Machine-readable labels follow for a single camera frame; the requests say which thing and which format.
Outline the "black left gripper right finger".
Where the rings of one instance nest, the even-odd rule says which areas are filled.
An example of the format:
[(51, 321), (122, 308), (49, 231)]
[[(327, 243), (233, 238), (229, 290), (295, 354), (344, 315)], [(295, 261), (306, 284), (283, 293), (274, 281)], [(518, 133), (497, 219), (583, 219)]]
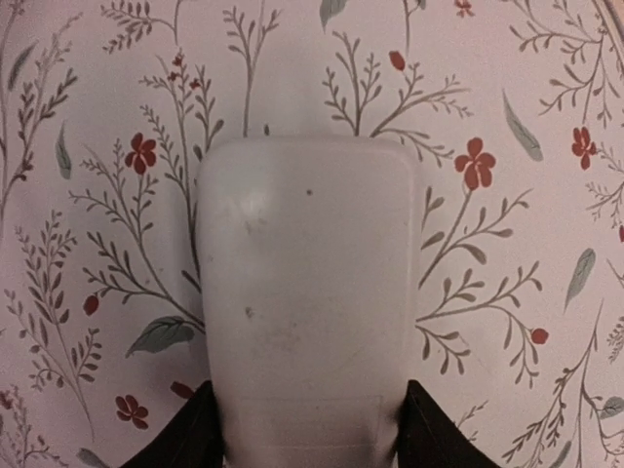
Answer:
[(414, 379), (399, 413), (396, 453), (399, 468), (497, 468)]

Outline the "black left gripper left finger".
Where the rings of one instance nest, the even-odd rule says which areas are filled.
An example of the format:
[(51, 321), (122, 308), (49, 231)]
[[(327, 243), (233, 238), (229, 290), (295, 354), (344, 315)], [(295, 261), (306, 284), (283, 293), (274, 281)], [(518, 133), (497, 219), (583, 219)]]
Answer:
[(207, 380), (155, 439), (122, 468), (222, 467), (224, 452), (215, 392)]

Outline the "white air conditioner remote control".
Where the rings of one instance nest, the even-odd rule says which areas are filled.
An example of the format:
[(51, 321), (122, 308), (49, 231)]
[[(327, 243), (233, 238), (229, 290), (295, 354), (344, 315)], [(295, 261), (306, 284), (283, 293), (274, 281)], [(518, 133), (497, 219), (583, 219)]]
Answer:
[(416, 160), (353, 136), (212, 149), (197, 251), (232, 467), (389, 467), (407, 392)]

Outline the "floral patterned table cloth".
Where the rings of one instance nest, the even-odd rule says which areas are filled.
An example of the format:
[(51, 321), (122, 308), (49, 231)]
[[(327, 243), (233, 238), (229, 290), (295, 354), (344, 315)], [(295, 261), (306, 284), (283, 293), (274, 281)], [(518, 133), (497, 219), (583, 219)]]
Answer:
[(195, 170), (416, 160), (412, 375), (505, 467), (623, 463), (619, 1), (5, 1), (1, 463), (113, 467), (207, 377)]

